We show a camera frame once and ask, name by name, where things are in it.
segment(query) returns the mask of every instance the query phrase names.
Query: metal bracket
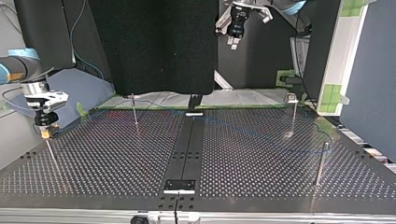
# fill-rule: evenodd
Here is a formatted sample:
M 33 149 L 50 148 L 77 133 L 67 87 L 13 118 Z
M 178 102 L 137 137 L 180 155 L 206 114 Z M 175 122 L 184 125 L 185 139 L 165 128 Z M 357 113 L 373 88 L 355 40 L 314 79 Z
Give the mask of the metal bracket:
M 349 105 L 349 98 L 347 98 L 346 96 L 344 96 L 344 95 L 341 95 L 341 97 L 340 97 L 340 104 L 343 104 L 343 105 Z
M 167 180 L 164 194 L 195 194 L 195 180 Z

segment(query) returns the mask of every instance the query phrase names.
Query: cable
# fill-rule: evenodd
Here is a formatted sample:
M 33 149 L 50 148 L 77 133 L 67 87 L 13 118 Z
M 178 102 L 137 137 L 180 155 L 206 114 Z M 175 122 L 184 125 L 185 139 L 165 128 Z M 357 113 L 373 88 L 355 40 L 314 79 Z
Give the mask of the cable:
M 158 104 L 155 104 L 155 103 L 153 103 L 153 102 L 151 102 L 151 101 L 145 101 L 145 100 L 135 100 L 135 101 L 136 101 L 136 102 L 140 102 L 140 103 L 151 103 L 152 105 L 156 105 L 156 106 L 158 106 L 158 107 L 160 107 L 160 108 L 163 108 L 163 109 L 172 111 L 172 112 L 174 112 L 174 113 L 176 113 L 176 114 L 179 114 L 179 115 L 183 115 L 183 116 L 184 116 L 184 112 L 180 112 L 180 111 L 171 109 L 171 108 L 166 107 L 166 106 L 163 106 L 163 105 L 158 105 Z M 262 134 L 259 134 L 259 133 L 254 133 L 254 132 L 251 131 L 251 130 L 248 130 L 248 129 L 245 129 L 245 128 L 242 128 L 242 127 L 235 126 L 234 124 L 231 124 L 231 123 L 229 123 L 229 122 L 227 122 L 227 121 L 224 121 L 224 120 L 209 119 L 209 118 L 200 118 L 200 117 L 195 117 L 195 119 L 202 119 L 202 120 L 205 120 L 205 121 L 211 121 L 211 122 L 220 123 L 220 124 L 225 125 L 225 126 L 231 126 L 233 129 L 237 130 L 237 131 L 240 132 L 240 133 L 247 133 L 247 134 L 249 134 L 249 135 L 254 135 L 254 136 L 256 136 L 256 137 L 265 139 L 267 142 L 273 143 L 273 142 L 272 142 L 270 139 L 268 139 L 265 135 L 262 135 Z M 330 141 L 329 146 L 331 146 L 333 140 L 332 140 L 332 138 L 330 137 L 330 135 L 329 135 L 328 133 L 322 131 L 316 123 L 314 123 L 314 125 L 317 127 L 319 133 L 323 133 L 323 134 L 326 135 L 327 138 L 329 138 L 329 141 Z M 298 150 L 298 152 L 312 152 L 312 150 Z M 322 151 L 314 151 L 313 153 L 322 153 Z
M 12 103 L 11 101 L 8 100 L 8 98 L 6 97 L 6 94 L 7 94 L 7 93 L 12 92 L 12 91 L 17 91 L 17 90 L 20 90 L 20 89 L 22 89 L 22 87 L 14 88 L 14 89 L 11 89 L 11 90 L 8 90 L 8 91 L 3 91 L 3 92 L 1 93 L 1 96 L 4 98 L 4 100 L 5 100 L 7 103 L 9 103 L 10 105 L 13 105 L 13 106 L 15 106 L 15 107 L 17 107 L 17 108 L 19 108 L 19 109 L 27 110 L 27 111 L 39 111 L 40 109 L 25 108 L 25 107 L 22 107 L 22 106 L 20 106 L 20 105 L 16 105 L 16 104 L 14 104 L 14 103 Z
M 47 70 L 47 71 L 45 71 L 45 72 L 41 73 L 41 74 L 40 74 L 40 75 L 38 75 L 38 76 L 31 77 L 31 78 L 28 78 L 28 79 L 24 79 L 24 80 L 23 80 L 23 82 L 26 82 L 26 81 L 31 81 L 31 80 L 33 80 L 33 79 L 36 79 L 36 78 L 38 78 L 38 77 L 43 77 L 43 76 L 45 76 L 46 74 L 48 74 L 48 73 L 52 72 L 52 71 L 53 71 L 53 69 L 55 69 L 55 68 L 54 68 L 54 67 L 51 67 L 49 70 Z
M 171 111 L 171 112 L 174 113 L 174 114 L 181 115 L 181 116 L 185 116 L 185 113 L 182 112 L 182 111 L 178 111 L 178 110 L 175 110 L 175 109 L 169 108 L 169 107 L 167 107 L 167 106 L 163 106 L 163 105 L 158 105 L 158 104 L 155 104 L 155 103 L 153 103 L 153 102 L 151 102 L 151 101 L 147 101 L 147 100 L 135 100 L 135 101 L 136 101 L 136 102 L 140 102 L 140 103 L 149 103 L 149 104 L 151 104 L 151 105 L 156 105 L 156 106 L 158 106 L 158 107 L 160 107 L 160 108 L 162 108 L 162 109 Z M 116 104 L 116 105 L 111 106 L 111 107 L 108 108 L 108 109 L 105 109 L 105 110 L 102 110 L 102 111 L 100 111 L 100 112 L 98 112 L 98 113 L 95 113 L 95 114 L 92 115 L 92 119 L 94 119 L 95 117 L 97 117 L 97 116 L 99 116 L 99 115 L 101 115 L 101 114 L 107 112 L 108 110 L 111 110 L 111 109 L 113 109 L 113 108 L 116 108 L 117 105 L 121 105 L 121 104 L 124 104 L 124 103 L 129 103 L 129 102 L 130 102 L 130 100 L 122 101 L 122 102 L 120 102 L 120 103 L 118 103 L 118 104 Z M 231 127 L 231 128 L 233 128 L 234 130 L 236 130 L 236 131 L 238 131 L 238 132 L 240 132 L 240 133 L 245 133 L 245 134 L 253 135 L 253 136 L 258 137 L 258 138 L 260 138 L 260 139 L 264 139 L 266 142 L 269 142 L 269 143 L 271 143 L 271 144 L 273 144 L 273 145 L 275 144 L 270 138 L 266 137 L 266 136 L 263 135 L 263 134 L 255 133 L 255 132 L 253 132 L 253 131 L 251 131 L 251 130 L 249 130 L 249 129 L 236 126 L 236 125 L 231 124 L 231 123 L 229 123 L 229 122 L 227 122 L 227 121 L 224 121 L 224 120 L 211 119 L 211 118 L 200 118 L 200 117 L 194 117 L 194 118 L 195 118 L 195 119 L 201 119 L 201 120 L 208 121 L 208 122 L 215 122 L 215 123 L 218 123 L 218 124 L 220 124 L 220 125 L 228 126 L 228 127 Z M 72 126 L 69 126 L 69 127 L 66 127 L 66 128 L 61 129 L 61 133 L 64 132 L 65 130 L 72 129 L 72 128 L 74 128 L 74 127 L 77 126 L 77 125 L 78 125 L 78 124 L 72 125 Z M 321 150 L 319 150 L 319 151 L 312 151 L 312 150 L 289 150 L 289 149 L 285 149 L 285 150 L 291 151 L 291 152 L 313 153 L 313 154 L 321 154 L 321 153 L 326 153 L 326 152 L 328 152 L 328 151 L 331 151 L 331 145 L 333 144 L 332 137 L 331 137 L 328 133 L 322 131 L 316 123 L 314 123 L 314 125 L 316 126 L 318 133 L 324 134 L 324 135 L 329 139 L 329 148 L 328 148 L 327 150 L 325 150 L 325 151 L 321 151 Z
M 49 70 L 47 70 L 47 71 L 41 73 L 41 74 L 38 75 L 38 76 L 25 79 L 24 82 L 25 82 L 25 81 L 30 81 L 30 80 L 36 79 L 36 78 L 38 78 L 38 77 L 43 77 L 43 76 L 45 76 L 46 74 L 48 74 L 49 72 L 51 72 L 53 69 L 54 69 L 54 67 L 51 67 Z M 16 104 L 12 103 L 10 100 L 8 100 L 8 98 L 6 97 L 6 94 L 7 94 L 7 93 L 12 92 L 12 91 L 17 91 L 17 90 L 20 90 L 20 89 L 21 89 L 21 87 L 14 88 L 14 89 L 11 89 L 11 90 L 8 90 L 8 91 L 3 91 L 3 92 L 1 93 L 1 96 L 4 98 L 4 100 L 5 100 L 7 103 L 9 103 L 10 105 L 13 105 L 13 106 L 15 106 L 15 107 L 17 107 L 17 108 L 19 108 L 19 109 L 26 110 L 26 111 L 39 111 L 40 109 L 25 108 L 25 107 L 22 107 L 22 106 L 20 106 L 20 105 L 16 105 Z
M 17 15 L 17 10 L 10 4 L 7 4 L 3 1 L 0 1 L 0 7 L 7 7 L 9 10 L 11 10 L 15 15 Z
M 11 113 L 8 113 L 8 114 L 6 114 L 6 115 L 3 115 L 2 117 L 0 117 L 0 119 L 3 119 L 3 118 L 5 118 L 5 117 L 8 117 L 8 116 L 14 114 L 15 112 L 16 112 L 16 111 L 14 110 L 14 111 L 12 111 Z
M 312 106 L 315 108 L 315 110 L 318 111 L 317 106 L 314 104 L 314 102 L 312 102 L 313 98 L 311 97 L 311 95 L 308 92 L 308 89 L 305 86 L 305 82 L 304 82 L 304 79 L 302 77 L 303 72 L 301 71 L 300 64 L 298 62 L 298 53 L 297 53 L 297 35 L 298 35 L 298 30 L 297 30 L 297 28 L 298 28 L 299 20 L 300 20 L 300 11 L 298 11 L 298 14 L 297 14 L 297 20 L 296 20 L 296 25 L 295 25 L 296 35 L 294 36 L 294 51 L 295 51 L 294 53 L 295 53 L 295 56 L 296 56 L 297 68 L 298 68 L 298 72 L 299 72 L 299 76 L 298 77 L 300 78 L 300 80 L 303 83 L 304 90 L 305 90 L 306 94 L 308 95 L 308 98 L 311 100 Z
M 15 15 L 17 15 L 17 11 L 15 10 L 15 8 L 13 8 L 12 6 L 10 6 L 9 4 L 0 1 L 0 7 L 7 7 L 8 9 L 10 9 Z M 20 28 L 18 28 L 18 26 L 11 20 L 11 18 L 7 15 L 7 13 L 5 11 L 3 11 L 3 9 L 0 8 L 0 10 L 3 12 L 3 14 L 6 16 L 6 18 L 8 19 L 8 21 L 12 24 L 12 26 L 15 28 L 15 30 L 18 31 L 18 33 L 21 34 L 21 30 Z
M 77 57 L 80 61 L 82 61 L 83 63 L 87 64 L 87 65 L 90 66 L 91 68 L 93 68 L 93 69 L 95 69 L 96 71 L 98 71 L 99 74 L 101 75 L 101 78 L 102 78 L 102 79 L 105 79 L 105 75 L 103 74 L 102 70 L 100 70 L 100 68 L 96 67 L 95 65 L 93 65 L 93 64 L 91 64 L 91 63 L 88 63 L 87 61 L 83 60 L 83 59 L 78 55 L 78 53 L 76 52 L 76 50 L 75 50 L 75 48 L 74 48 L 74 44 L 73 44 L 73 34 L 74 34 L 74 31 L 75 31 L 75 29 L 76 29 L 76 26 L 77 26 L 79 20 L 80 20 L 81 17 L 82 17 L 82 14 L 84 13 L 85 6 L 87 5 L 87 1 L 88 1 L 88 0 L 84 0 L 84 4 L 82 5 L 82 9 L 81 9 L 81 11 L 79 12 L 79 15 L 78 15 L 78 17 L 77 17 L 75 23 L 73 24 L 72 29 L 70 30 L 70 37 L 69 37 L 69 38 L 70 38 L 70 44 L 71 44 L 72 50 L 73 50 L 74 54 L 76 55 L 76 57 Z

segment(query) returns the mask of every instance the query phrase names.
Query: green tape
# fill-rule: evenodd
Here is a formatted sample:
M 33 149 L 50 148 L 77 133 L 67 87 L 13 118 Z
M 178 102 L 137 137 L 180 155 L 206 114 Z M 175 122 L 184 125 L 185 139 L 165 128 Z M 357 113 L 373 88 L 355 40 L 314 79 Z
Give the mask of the green tape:
M 335 113 L 341 99 L 341 85 L 326 84 L 322 94 L 319 112 Z
M 286 84 L 285 82 L 281 81 L 281 77 L 295 77 L 295 72 L 294 70 L 278 70 L 276 73 L 276 86 L 277 87 L 287 87 L 291 88 L 293 87 L 292 84 Z
M 82 103 L 80 103 L 80 102 L 77 102 L 76 109 L 77 109 L 77 112 L 79 113 L 79 115 L 82 117 L 85 117 L 89 114 L 89 112 L 84 109 L 84 106 L 82 106 Z
M 359 17 L 364 6 L 364 0 L 344 0 L 341 17 Z
M 0 110 L 9 110 L 5 100 L 0 101 Z

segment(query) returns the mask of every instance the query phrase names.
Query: black cable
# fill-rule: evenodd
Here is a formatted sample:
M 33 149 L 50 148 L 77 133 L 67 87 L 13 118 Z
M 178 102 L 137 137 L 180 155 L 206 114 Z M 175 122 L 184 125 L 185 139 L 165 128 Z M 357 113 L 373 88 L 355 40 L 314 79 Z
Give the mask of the black cable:
M 2 117 L 0 117 L 0 119 L 3 119 L 3 118 L 5 118 L 5 117 L 8 117 L 8 116 L 10 116 L 10 115 L 12 115 L 13 113 L 15 113 L 16 111 L 12 111 L 11 113 L 8 113 L 8 114 L 6 114 L 6 115 L 3 115 Z
M 308 98 L 309 98 L 309 100 L 311 101 L 312 106 L 315 108 L 315 110 L 318 111 L 317 106 L 316 106 L 316 105 L 314 104 L 314 102 L 313 102 L 313 98 L 311 97 L 311 95 L 310 95 L 309 92 L 308 92 L 308 89 L 307 89 L 306 86 L 305 86 L 304 79 L 301 77 L 302 71 L 301 71 L 301 69 L 300 69 L 300 64 L 299 64 L 299 62 L 298 62 L 298 53 L 297 53 L 297 35 L 298 35 L 298 29 L 297 29 L 297 27 L 298 27 L 298 22 L 299 22 L 299 20 L 300 20 L 300 11 L 298 11 L 298 14 L 297 14 L 297 21 L 296 21 L 296 26 L 295 26 L 296 35 L 294 36 L 294 53 L 295 53 L 296 62 L 297 62 L 297 69 L 298 69 L 298 72 L 299 72 L 299 76 L 298 76 L 298 77 L 301 79 L 301 81 L 302 81 L 302 83 L 303 83 L 304 90 L 305 90 L 306 94 L 308 95 Z

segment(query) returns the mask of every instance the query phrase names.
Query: black panel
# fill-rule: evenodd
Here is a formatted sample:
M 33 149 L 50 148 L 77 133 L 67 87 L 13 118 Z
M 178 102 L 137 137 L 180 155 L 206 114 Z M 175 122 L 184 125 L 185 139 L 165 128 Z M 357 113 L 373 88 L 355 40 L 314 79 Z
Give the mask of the black panel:
M 61 0 L 15 0 L 23 40 L 37 50 L 45 68 L 73 67 L 72 49 Z
M 237 50 L 227 45 L 227 35 L 219 37 L 219 73 L 234 88 L 273 88 L 277 70 L 293 68 L 290 38 L 296 31 L 276 10 L 271 13 L 274 19 L 266 24 L 250 14 Z
M 309 95 L 315 100 L 320 94 L 340 3 L 341 0 L 318 0 L 304 70 L 305 86 Z
M 367 143 L 396 161 L 396 1 L 372 3 L 361 31 L 361 40 L 341 121 Z
M 217 1 L 90 4 L 118 94 L 212 92 Z
M 63 0 L 64 14 L 66 16 L 69 30 L 73 27 L 76 19 L 82 9 L 84 0 Z M 111 79 L 110 69 L 107 65 L 105 52 L 102 48 L 102 42 L 96 28 L 90 5 L 87 2 L 85 10 L 78 21 L 73 32 L 73 45 L 75 52 L 87 63 L 98 67 L 104 74 L 106 80 Z M 93 74 L 97 77 L 98 71 L 89 67 L 85 63 L 78 63 L 77 68 L 81 71 Z

